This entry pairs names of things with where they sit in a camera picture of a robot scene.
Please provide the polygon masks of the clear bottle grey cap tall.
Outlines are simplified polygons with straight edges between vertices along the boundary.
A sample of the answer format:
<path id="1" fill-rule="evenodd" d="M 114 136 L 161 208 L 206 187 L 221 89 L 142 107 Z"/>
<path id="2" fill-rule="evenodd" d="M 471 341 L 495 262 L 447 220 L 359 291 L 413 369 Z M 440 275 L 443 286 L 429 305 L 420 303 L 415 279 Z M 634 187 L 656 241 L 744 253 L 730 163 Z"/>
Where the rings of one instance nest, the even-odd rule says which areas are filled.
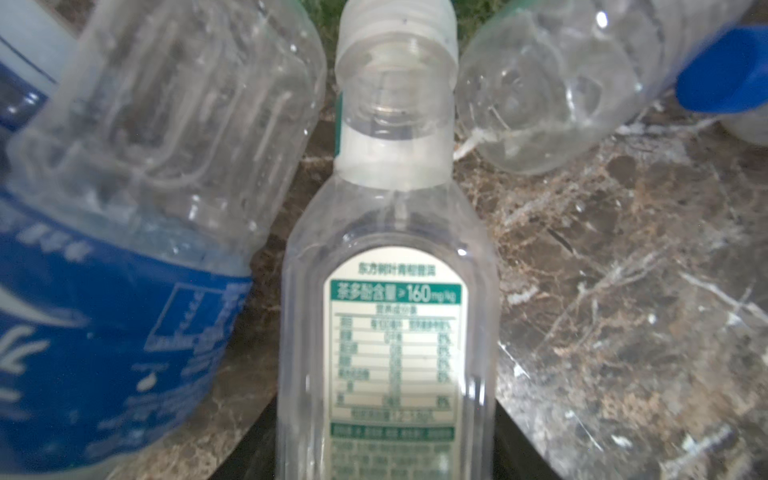
<path id="1" fill-rule="evenodd" d="M 488 479 L 500 281 L 454 181 L 448 1 L 349 1 L 331 177 L 283 263 L 279 479 Z"/>

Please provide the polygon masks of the clear bottle blue label small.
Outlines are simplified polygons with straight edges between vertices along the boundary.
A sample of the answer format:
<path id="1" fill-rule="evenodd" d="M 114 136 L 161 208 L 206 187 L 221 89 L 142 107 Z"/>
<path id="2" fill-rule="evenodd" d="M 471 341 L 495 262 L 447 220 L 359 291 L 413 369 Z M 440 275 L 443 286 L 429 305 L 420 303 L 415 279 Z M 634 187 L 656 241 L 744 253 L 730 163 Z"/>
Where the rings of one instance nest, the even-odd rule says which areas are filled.
<path id="1" fill-rule="evenodd" d="M 323 105 L 296 1 L 101 1 L 1 185 L 1 475 L 103 479 L 208 394 Z"/>

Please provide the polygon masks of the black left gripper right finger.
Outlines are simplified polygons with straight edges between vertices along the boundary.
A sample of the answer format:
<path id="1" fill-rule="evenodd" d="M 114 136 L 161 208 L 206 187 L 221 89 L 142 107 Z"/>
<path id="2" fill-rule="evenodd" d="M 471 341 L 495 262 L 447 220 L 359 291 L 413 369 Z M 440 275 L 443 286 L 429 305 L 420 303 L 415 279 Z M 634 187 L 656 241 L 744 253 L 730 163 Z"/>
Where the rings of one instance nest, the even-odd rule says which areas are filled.
<path id="1" fill-rule="evenodd" d="M 495 407 L 492 478 L 495 480 L 560 480 L 499 401 Z"/>

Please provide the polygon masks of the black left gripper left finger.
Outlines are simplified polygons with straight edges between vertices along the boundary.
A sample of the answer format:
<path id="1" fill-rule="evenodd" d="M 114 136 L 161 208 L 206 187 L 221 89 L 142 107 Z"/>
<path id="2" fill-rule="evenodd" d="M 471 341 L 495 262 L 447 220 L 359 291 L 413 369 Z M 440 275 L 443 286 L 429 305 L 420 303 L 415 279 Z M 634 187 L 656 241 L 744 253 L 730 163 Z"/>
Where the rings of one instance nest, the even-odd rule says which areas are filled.
<path id="1" fill-rule="evenodd" d="M 277 397 L 267 404 L 209 480 L 273 480 L 276 474 Z"/>

